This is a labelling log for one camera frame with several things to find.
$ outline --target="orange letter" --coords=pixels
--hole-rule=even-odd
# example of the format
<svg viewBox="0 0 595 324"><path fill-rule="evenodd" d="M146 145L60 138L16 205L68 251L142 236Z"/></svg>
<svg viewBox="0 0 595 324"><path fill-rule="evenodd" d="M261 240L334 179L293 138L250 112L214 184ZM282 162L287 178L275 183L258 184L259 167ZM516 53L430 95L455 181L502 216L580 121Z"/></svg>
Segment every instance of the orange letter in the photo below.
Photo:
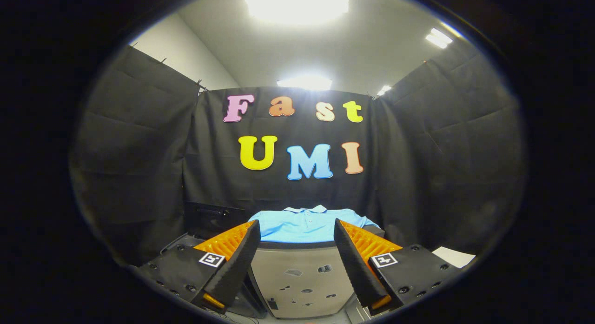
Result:
<svg viewBox="0 0 595 324"><path fill-rule="evenodd" d="M268 110L271 116L291 116L296 112L293 108L293 101L289 97L275 97L271 104L272 106Z"/></svg>
<svg viewBox="0 0 595 324"><path fill-rule="evenodd" d="M334 120L333 106L330 103L318 102L316 103L316 117L321 121Z"/></svg>
<svg viewBox="0 0 595 324"><path fill-rule="evenodd" d="M347 155L347 168L345 169L345 173L357 174L363 172L364 168L359 164L359 155L357 154L359 143L347 142L341 144L341 147L345 149L345 154Z"/></svg>

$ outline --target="ceiling light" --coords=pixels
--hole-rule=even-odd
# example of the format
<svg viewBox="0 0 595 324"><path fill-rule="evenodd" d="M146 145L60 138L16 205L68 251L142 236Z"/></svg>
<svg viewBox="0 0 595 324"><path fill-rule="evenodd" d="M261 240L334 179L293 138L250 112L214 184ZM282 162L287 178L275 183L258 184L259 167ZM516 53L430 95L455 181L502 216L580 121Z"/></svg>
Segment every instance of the ceiling light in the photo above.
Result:
<svg viewBox="0 0 595 324"><path fill-rule="evenodd" d="M461 38L462 37L462 35L457 30L453 29L452 26L449 26L448 24L446 24L444 22L441 22L440 24L444 27L444 29L450 31L450 33L454 34L458 38Z"/></svg>
<svg viewBox="0 0 595 324"><path fill-rule="evenodd" d="M277 81L277 86L280 87L300 87L304 89L312 89L314 91L326 91L330 89L332 80L315 75L304 75L297 78L285 79Z"/></svg>
<svg viewBox="0 0 595 324"><path fill-rule="evenodd" d="M389 89L390 89L390 86L382 87L382 89L380 89L380 91L378 92L378 96L384 95L384 93L386 93Z"/></svg>
<svg viewBox="0 0 595 324"><path fill-rule="evenodd" d="M450 38L448 38L448 36L446 36L445 34L443 34L440 31L438 31L437 29L432 29L431 34L436 36L443 43L446 43L446 44L452 43L452 40Z"/></svg>
<svg viewBox="0 0 595 324"><path fill-rule="evenodd" d="M438 46L441 49L445 49L448 44L442 42L438 37L434 36L433 34L428 34L425 36L426 40L429 40L434 45Z"/></svg>
<svg viewBox="0 0 595 324"><path fill-rule="evenodd" d="M349 0L246 0L251 16L276 23L310 25L348 11Z"/></svg>

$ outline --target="white paper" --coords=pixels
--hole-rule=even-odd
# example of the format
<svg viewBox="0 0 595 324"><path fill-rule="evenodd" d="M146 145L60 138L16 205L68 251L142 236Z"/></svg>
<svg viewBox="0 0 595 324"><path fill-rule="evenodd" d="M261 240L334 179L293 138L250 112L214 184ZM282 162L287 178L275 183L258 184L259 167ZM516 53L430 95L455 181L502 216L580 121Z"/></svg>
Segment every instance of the white paper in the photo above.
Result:
<svg viewBox="0 0 595 324"><path fill-rule="evenodd" d="M465 267L471 260L473 260L473 258L475 258L473 254L458 252L442 246L436 249L433 253L457 268Z"/></svg>

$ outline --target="blue letter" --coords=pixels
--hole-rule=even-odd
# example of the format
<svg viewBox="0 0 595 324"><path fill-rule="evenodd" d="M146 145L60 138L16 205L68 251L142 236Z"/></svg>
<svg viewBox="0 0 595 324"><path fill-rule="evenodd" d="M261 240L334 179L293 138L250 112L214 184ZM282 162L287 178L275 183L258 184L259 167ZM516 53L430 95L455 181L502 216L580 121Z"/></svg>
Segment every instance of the blue letter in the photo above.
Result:
<svg viewBox="0 0 595 324"><path fill-rule="evenodd" d="M316 166L316 172L314 177L317 179L327 179L333 176L329 168L329 150L331 146L329 144L318 144L314 146L312 155L308 157L306 151L301 146L290 146L287 148L287 152L291 157L291 171L287 178L289 180L300 180L302 173L299 172L299 168L302 168L302 172L307 179L310 178L312 170Z"/></svg>

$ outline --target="black curtain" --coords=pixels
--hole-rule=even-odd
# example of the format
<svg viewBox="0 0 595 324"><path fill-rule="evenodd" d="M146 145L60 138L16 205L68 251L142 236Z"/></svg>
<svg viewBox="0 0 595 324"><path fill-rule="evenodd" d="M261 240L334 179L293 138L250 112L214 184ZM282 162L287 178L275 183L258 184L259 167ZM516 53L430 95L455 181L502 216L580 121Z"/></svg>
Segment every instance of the black curtain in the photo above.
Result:
<svg viewBox="0 0 595 324"><path fill-rule="evenodd" d="M225 123L230 95L254 95L242 120ZM289 97L295 113L270 115L271 100ZM363 121L350 121L344 103L355 101ZM316 117L316 104L333 106L334 120ZM264 157L262 136L278 138L274 161L264 170L249 170L240 163L241 136L255 136L254 158ZM378 145L387 136L379 136L374 101L366 96L338 91L306 91L300 88L236 88L202 93L194 110L191 133L184 159L185 194L190 201L246 209L250 214L286 207L312 208L318 204L328 209L351 208L360 215L381 223L378 210ZM359 143L358 154L364 171L347 174L347 159L342 144ZM303 176L289 180L291 158L287 148L302 146L310 155L318 144L329 144L329 165L333 176L316 179Z"/></svg>
<svg viewBox="0 0 595 324"><path fill-rule="evenodd" d="M478 254L508 229L525 184L521 113L507 82L476 47L455 40L380 100L398 123L380 124L400 128L412 151L418 241ZM386 214L387 229L401 218Z"/></svg>
<svg viewBox="0 0 595 324"><path fill-rule="evenodd" d="M81 211L118 259L142 264L183 232L182 158L197 93L134 48L91 91L70 172Z"/></svg>
<svg viewBox="0 0 595 324"><path fill-rule="evenodd" d="M518 104L473 46L456 40L384 96L297 88L207 91L128 48L98 80L72 150L71 172L87 220L117 256L140 264L184 232L182 201L244 208L351 208L396 244L478 254L508 228L522 194ZM231 95L253 95L225 123ZM295 113L270 115L290 97ZM343 104L355 101L363 121ZM315 105L333 106L321 121ZM278 138L265 170L240 163L241 136ZM341 144L358 142L364 171L347 174ZM289 146L329 144L333 177L289 180Z"/></svg>

